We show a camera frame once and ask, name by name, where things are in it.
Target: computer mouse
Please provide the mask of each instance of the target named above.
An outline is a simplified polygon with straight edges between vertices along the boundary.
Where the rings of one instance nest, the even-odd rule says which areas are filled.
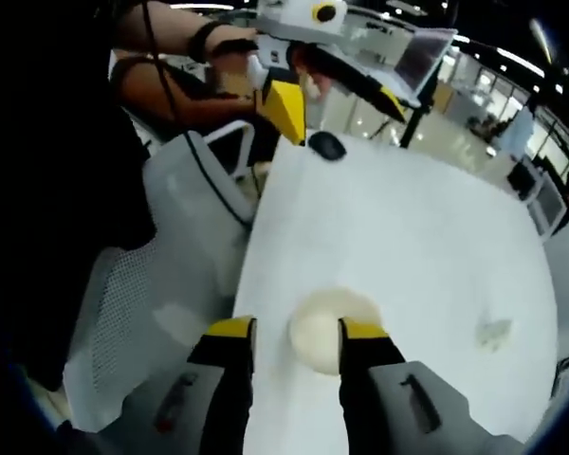
[[[318,131],[307,141],[307,145],[327,161],[339,161],[345,154],[345,147],[340,140],[328,131]]]

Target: white table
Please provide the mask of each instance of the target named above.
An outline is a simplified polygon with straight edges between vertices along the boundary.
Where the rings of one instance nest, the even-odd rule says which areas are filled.
[[[556,305],[540,238],[507,194],[424,155],[344,136],[327,162],[281,140],[251,235],[237,316],[258,319],[245,453],[346,454],[340,380],[294,357],[287,324],[312,291],[376,302],[407,360],[469,401],[494,434],[525,441],[555,374]],[[512,319],[498,352],[481,317]]]

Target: glass wall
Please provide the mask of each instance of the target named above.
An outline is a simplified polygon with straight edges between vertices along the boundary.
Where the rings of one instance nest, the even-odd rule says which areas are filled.
[[[529,99],[521,87],[455,49],[448,51],[438,79],[469,89],[474,102],[498,121],[513,118]],[[526,153],[531,159],[548,158],[564,181],[569,172],[569,130],[550,111],[538,108]]]

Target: desk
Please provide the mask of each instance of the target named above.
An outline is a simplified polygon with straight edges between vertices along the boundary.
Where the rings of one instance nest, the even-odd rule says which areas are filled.
[[[469,401],[492,433],[524,442],[555,374],[557,310],[540,238],[503,191],[410,151],[342,137],[327,162],[281,140],[251,234],[234,315],[258,319],[246,454],[346,454],[340,380],[294,357],[287,324],[316,289],[379,305],[407,360]],[[512,319],[496,353],[481,317]]]

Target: wrist strap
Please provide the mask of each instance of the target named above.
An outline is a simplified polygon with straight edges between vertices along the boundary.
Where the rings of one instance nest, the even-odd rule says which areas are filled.
[[[207,45],[207,38],[209,38],[209,35],[213,30],[223,25],[223,22],[214,21],[199,28],[188,42],[188,56],[200,64],[205,63],[205,46]]]

